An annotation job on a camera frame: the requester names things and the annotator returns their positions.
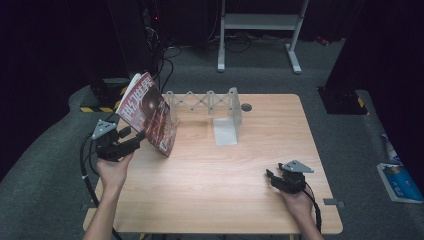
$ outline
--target book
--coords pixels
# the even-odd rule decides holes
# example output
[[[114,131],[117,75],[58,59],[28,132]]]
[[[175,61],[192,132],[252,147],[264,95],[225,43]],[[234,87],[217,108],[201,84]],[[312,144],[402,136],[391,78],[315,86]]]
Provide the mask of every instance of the book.
[[[174,146],[178,121],[171,118],[170,106],[160,94],[149,73],[137,73],[116,109],[122,120],[169,156]]]
[[[377,169],[392,201],[424,202],[423,196],[405,166],[380,163],[377,165]]]

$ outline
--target person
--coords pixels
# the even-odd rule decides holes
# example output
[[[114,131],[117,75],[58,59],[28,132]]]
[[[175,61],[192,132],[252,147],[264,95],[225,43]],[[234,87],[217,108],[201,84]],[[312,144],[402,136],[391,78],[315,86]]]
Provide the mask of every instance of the person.
[[[103,184],[103,195],[99,207],[94,214],[90,225],[84,235],[84,240],[111,239],[113,221],[115,219],[116,207],[119,195],[127,178],[128,165],[133,158],[131,153],[122,158],[120,162],[110,162],[98,159],[97,170]],[[324,239],[315,227],[312,219],[312,202],[303,192],[289,194],[280,191],[289,213],[298,224],[300,231],[306,240]]]

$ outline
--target table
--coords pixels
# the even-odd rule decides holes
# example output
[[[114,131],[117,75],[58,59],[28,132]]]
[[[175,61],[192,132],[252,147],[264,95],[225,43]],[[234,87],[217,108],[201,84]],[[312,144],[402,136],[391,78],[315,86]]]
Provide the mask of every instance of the table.
[[[306,181],[322,212],[322,233],[342,231],[333,198],[300,99],[292,94],[239,94],[243,112],[238,144],[216,146],[213,118],[226,110],[178,108],[180,118],[169,158],[147,141],[130,163],[114,227],[119,232],[208,234],[298,234],[265,169],[299,160],[312,168]],[[98,196],[102,192],[99,181]],[[95,209],[89,209],[87,228]]]
[[[287,54],[292,64],[293,72],[301,74],[299,61],[294,52],[299,32],[305,18],[309,0],[302,0],[299,14],[227,14],[225,0],[222,0],[221,28],[218,50],[218,72],[225,71],[225,30],[226,29],[259,29],[259,30],[290,30],[293,31],[290,44],[286,44]]]

